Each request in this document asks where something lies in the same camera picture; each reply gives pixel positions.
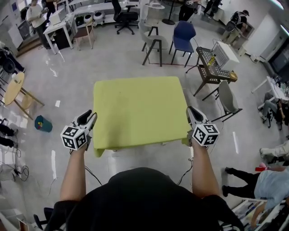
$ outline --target hand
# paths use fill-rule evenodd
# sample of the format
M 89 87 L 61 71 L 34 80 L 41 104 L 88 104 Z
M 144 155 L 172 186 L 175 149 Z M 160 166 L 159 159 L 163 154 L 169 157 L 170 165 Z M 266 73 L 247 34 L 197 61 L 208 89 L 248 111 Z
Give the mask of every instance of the hand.
M 257 227 L 257 221 L 256 220 L 251 221 L 251 227 L 256 229 L 256 227 Z

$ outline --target white floor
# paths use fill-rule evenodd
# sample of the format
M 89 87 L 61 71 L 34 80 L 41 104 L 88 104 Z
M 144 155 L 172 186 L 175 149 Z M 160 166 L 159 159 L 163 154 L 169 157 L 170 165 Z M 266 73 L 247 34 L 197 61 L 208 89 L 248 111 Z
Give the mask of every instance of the white floor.
M 166 37 L 169 45 L 172 41 L 174 26 L 168 26 L 160 22 L 159 34 Z M 18 143 L 21 149 L 21 157 L 18 164 L 26 164 L 29 167 L 29 178 L 26 182 L 19 179 L 16 182 L 1 182 L 3 194 L 10 203 L 19 208 L 29 221 L 33 221 L 33 214 L 44 218 L 43 208 L 53 207 L 59 200 L 61 182 L 69 160 L 69 150 L 64 148 L 60 139 L 60 133 L 65 125 L 68 125 L 74 116 L 93 108 L 93 85 L 96 81 L 116 78 L 132 78 L 139 76 L 178 76 L 183 86 L 183 91 L 188 105 L 200 108 L 209 119 L 219 117 L 223 112 L 221 104 L 209 97 L 206 101 L 201 99 L 206 96 L 216 85 L 206 85 L 193 97 L 193 93 L 201 84 L 201 77 L 197 69 L 188 74 L 184 68 L 187 54 L 182 57 L 182 52 L 177 52 L 175 64 L 159 67 L 158 53 L 154 52 L 149 62 L 142 66 L 145 52 L 142 52 L 143 42 L 134 28 L 135 35 L 128 30 L 116 34 L 113 24 L 97 27 L 95 29 L 96 41 L 91 50 L 88 41 L 83 42 L 81 51 L 66 48 L 53 55 L 46 49 L 34 49 L 18 58 L 25 66 L 24 88 L 33 92 L 36 97 L 45 103 L 44 107 L 34 105 L 30 110 L 33 117 L 43 115 L 53 123 L 50 133 L 37 131 L 34 122 L 23 116 L 19 108 L 12 104 L 1 106 L 0 112 L 8 118 L 11 127 L 18 127 Z M 199 46 L 212 48 L 212 39 L 219 39 L 220 35 L 202 28 L 196 28 L 196 40 Z M 170 63 L 172 54 L 168 50 L 163 52 L 163 62 Z M 196 63 L 197 56 L 194 53 L 189 65 Z M 261 158 L 259 148 L 273 147 L 284 141 L 287 128 L 281 133 L 275 124 L 268 129 L 262 124 L 257 111 L 257 97 L 251 94 L 251 90 L 261 83 L 267 72 L 261 63 L 255 64 L 247 57 L 240 57 L 240 65 L 235 72 L 238 81 L 230 84 L 238 104 L 243 111 L 223 124 L 216 124 L 221 130 L 221 136 L 212 150 L 210 158 L 219 185 L 244 185 L 239 179 L 222 175 L 222 169 L 226 166 L 240 170 L 253 172 L 259 165 Z M 260 89 L 259 95 L 263 97 L 266 89 Z M 236 152 L 233 139 L 236 133 L 238 152 Z M 2 147 L 2 161 L 11 164 L 12 149 Z M 191 157 L 190 149 L 180 141 L 170 142 L 164 146 L 161 144 L 148 145 L 124 149 L 118 152 L 105 151 L 101 158 L 93 154 L 93 145 L 85 154 L 85 163 L 92 172 L 105 184 L 111 176 L 133 167 L 147 166 L 169 175 L 173 181 L 178 182 L 183 173 L 190 168 L 188 158 Z M 99 186 L 98 182 L 87 174 L 87 191 Z M 181 186 L 191 189 L 191 176 L 187 174 Z M 228 196 L 229 206 L 236 205 L 240 198 Z

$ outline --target gray chair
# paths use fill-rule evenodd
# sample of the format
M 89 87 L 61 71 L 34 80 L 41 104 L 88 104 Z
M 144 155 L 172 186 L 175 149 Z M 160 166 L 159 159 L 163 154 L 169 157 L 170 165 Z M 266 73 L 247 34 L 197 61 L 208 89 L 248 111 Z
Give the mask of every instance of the gray chair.
M 156 35 L 151 35 L 153 29 L 156 30 Z M 163 37 L 158 35 L 158 27 L 151 27 L 147 26 L 144 23 L 139 23 L 139 31 L 140 31 L 140 36 L 141 39 L 144 41 L 144 46 L 142 51 L 145 50 L 145 46 L 149 47 L 149 52 L 147 53 L 143 65 L 145 64 L 146 60 L 149 57 L 149 54 L 151 53 L 152 49 L 157 49 L 159 52 L 159 66 L 163 66 L 163 61 L 162 61 L 162 50 L 166 50 L 168 48 L 168 42 L 167 40 Z
M 219 95 L 215 98 L 215 100 L 218 97 L 220 97 L 220 101 L 221 101 L 221 104 L 224 108 L 225 115 L 223 115 L 217 119 L 214 119 L 211 122 L 214 122 L 216 120 L 219 120 L 221 118 L 229 116 L 222 121 L 222 122 L 225 122 L 227 119 L 231 118 L 233 115 L 235 115 L 235 114 L 239 113 L 241 110 L 243 110 L 242 108 L 238 107 L 237 100 L 236 100 L 234 94 L 232 93 L 232 91 L 229 87 L 229 84 L 226 80 L 222 81 L 217 89 L 212 91 L 209 95 L 207 95 L 202 100 L 205 100 L 207 97 L 209 97 L 211 94 L 213 94 L 216 91 L 218 91 Z

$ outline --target teal bucket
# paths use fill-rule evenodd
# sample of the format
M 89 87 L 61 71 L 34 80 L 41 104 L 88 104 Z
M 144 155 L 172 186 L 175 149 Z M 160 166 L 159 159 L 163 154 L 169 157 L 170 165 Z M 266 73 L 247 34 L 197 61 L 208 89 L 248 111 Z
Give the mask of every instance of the teal bucket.
M 50 123 L 48 120 L 46 120 L 43 116 L 37 116 L 34 127 L 43 132 L 51 132 L 52 130 L 52 123 Z

